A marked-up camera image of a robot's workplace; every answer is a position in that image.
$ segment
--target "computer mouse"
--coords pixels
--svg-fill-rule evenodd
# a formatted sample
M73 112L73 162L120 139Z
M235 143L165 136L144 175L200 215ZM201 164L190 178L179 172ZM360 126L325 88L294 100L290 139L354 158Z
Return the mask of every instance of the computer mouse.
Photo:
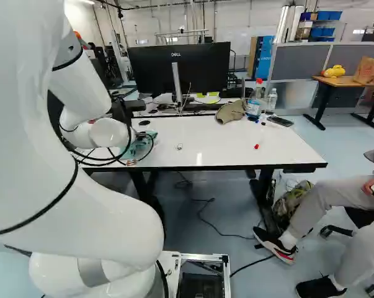
M143 121L140 121L139 123L138 123L138 125L139 126L145 126L145 125L148 125L148 124L150 124L151 123L151 121L149 121L149 120L143 120Z

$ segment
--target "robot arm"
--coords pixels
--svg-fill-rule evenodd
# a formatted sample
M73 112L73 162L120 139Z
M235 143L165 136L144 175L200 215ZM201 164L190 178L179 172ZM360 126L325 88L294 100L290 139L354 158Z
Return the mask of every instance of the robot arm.
M49 83L66 130L110 104L85 55L52 73L68 30L62 0L0 1L0 243L34 252L30 275L49 296L144 297L163 247L160 218L79 170L48 118ZM76 140L99 146L93 128Z
M105 115L111 100L66 17L50 90L65 105L60 129L73 145L85 149L126 146L129 136L125 124L109 118L88 122Z

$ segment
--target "sneaker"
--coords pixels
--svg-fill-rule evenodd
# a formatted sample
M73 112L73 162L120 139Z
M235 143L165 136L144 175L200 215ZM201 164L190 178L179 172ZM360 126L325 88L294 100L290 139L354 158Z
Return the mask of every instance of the sneaker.
M347 289L338 291L328 276L301 282L296 286L299 298L331 298L344 295Z
M286 249L283 246L283 243L276 236L273 236L272 234L259 227L253 228L253 234L263 247L270 250L283 262L289 265L294 264L294 257L297 251L296 246L294 246L291 250Z

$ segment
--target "person's leg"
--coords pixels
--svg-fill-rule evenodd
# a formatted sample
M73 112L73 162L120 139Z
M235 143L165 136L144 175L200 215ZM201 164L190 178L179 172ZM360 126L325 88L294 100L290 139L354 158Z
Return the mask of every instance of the person's leg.
M318 182L306 193L290 221L290 226L279 239L258 227L254 228L254 235L282 261L293 264L297 241L305 236L332 206L374 210L374 196L368 196L361 190L371 178L372 176L359 176Z
M332 206L374 210L374 196L368 196L361 190L372 177L318 182L302 200L287 230L296 238L305 236Z
M346 288L374 274L374 222L361 228L351 239L336 273L301 282L296 291L301 298L337 297Z

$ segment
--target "beige cloth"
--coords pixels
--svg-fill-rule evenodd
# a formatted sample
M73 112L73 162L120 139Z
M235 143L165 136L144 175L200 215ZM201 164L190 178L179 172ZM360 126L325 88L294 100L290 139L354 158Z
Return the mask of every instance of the beige cloth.
M216 120L220 124L225 124L234 120L241 120L244 116L245 104L239 99L232 104L223 105L216 113Z

